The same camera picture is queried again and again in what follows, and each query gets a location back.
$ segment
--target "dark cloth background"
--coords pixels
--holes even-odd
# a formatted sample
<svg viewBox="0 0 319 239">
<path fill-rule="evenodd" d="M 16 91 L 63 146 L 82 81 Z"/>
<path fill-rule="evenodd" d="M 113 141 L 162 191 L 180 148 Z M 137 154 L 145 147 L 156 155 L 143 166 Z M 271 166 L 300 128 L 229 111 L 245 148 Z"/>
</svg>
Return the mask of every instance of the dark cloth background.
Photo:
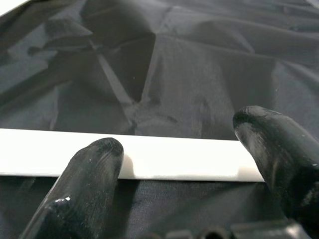
<svg viewBox="0 0 319 239">
<path fill-rule="evenodd" d="M 236 140 L 260 105 L 318 137 L 318 72 L 303 0 L 34 0 L 0 18 L 0 127 Z M 54 181 L 0 177 L 0 238 Z M 120 180 L 113 208 L 108 238 L 283 217 L 259 183 Z"/>
</svg>

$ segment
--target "white object edge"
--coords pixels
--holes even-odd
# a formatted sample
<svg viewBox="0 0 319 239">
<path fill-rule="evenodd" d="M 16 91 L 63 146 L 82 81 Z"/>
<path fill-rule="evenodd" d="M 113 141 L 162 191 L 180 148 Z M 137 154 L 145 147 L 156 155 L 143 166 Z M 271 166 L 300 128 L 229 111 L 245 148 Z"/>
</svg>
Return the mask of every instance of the white object edge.
<svg viewBox="0 0 319 239">
<path fill-rule="evenodd" d="M 0 16 L 7 14 L 28 1 L 30 0 L 2 0 L 0 2 Z"/>
<path fill-rule="evenodd" d="M 0 129 L 0 175 L 59 176 L 92 142 L 117 139 L 125 157 L 119 178 L 262 182 L 239 141 Z"/>
</svg>

